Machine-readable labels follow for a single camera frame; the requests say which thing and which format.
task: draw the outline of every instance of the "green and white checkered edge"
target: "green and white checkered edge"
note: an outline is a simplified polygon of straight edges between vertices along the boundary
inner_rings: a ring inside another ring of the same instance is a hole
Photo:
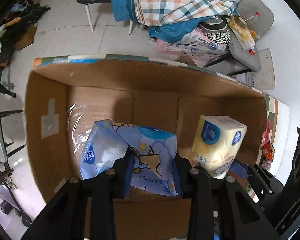
[[[102,59],[122,59],[122,60],[138,60],[138,61],[148,61],[148,62],[159,62],[166,64],[168,66],[180,66],[180,67],[187,67],[191,68],[196,71],[205,72],[214,76],[218,76],[223,79],[228,79],[232,82],[238,83],[244,87],[247,87],[249,89],[255,90],[259,93],[262,93],[261,91],[255,89],[254,87],[248,86],[240,81],[237,81],[231,77],[225,76],[223,74],[204,69],[199,68],[197,66],[187,65],[184,63],[166,60],[166,59],[160,59],[160,58],[152,58],[152,57],[140,57],[140,56],[131,56],[131,55],[120,55],[120,54],[106,54],[106,55],[98,55],[98,54],[88,54],[88,55],[72,55],[72,56],[60,56],[60,57],[44,57],[44,58],[38,58],[34,61],[34,67],[40,67],[48,64],[56,64],[56,63],[95,63],[98,60]]]

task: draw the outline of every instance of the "screw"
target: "screw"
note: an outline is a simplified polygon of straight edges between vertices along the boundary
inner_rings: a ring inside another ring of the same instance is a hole
[[[115,173],[114,169],[107,169],[106,170],[106,174],[108,174],[108,175],[113,175],[114,173]]]
[[[232,177],[232,176],[227,176],[227,177],[226,177],[226,180],[227,180],[228,182],[230,182],[230,183],[234,183],[234,182],[235,182],[235,179],[234,179],[234,177]]]
[[[73,177],[70,178],[69,181],[70,181],[70,183],[74,184],[74,183],[77,183],[79,181],[79,178],[76,177],[76,176],[73,176]]]
[[[199,170],[196,168],[192,168],[192,169],[190,169],[190,173],[193,175],[197,175],[197,174],[199,174]]]

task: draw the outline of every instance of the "plaid blanket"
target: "plaid blanket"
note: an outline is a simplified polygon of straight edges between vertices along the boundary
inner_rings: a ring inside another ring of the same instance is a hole
[[[234,0],[135,0],[138,22],[161,26],[194,18],[232,13]]]

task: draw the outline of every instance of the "blue tissue package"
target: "blue tissue package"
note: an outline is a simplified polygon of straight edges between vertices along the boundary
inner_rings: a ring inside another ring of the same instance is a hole
[[[140,127],[111,120],[95,122],[82,152],[83,179],[112,168],[124,157],[128,146],[135,148],[131,186],[155,194],[177,195],[171,175],[177,152],[177,137],[154,127]]]

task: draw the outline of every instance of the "yellow tissue package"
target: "yellow tissue package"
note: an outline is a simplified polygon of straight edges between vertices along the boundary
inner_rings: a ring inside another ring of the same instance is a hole
[[[240,148],[247,126],[229,116],[201,115],[189,159],[223,179]]]

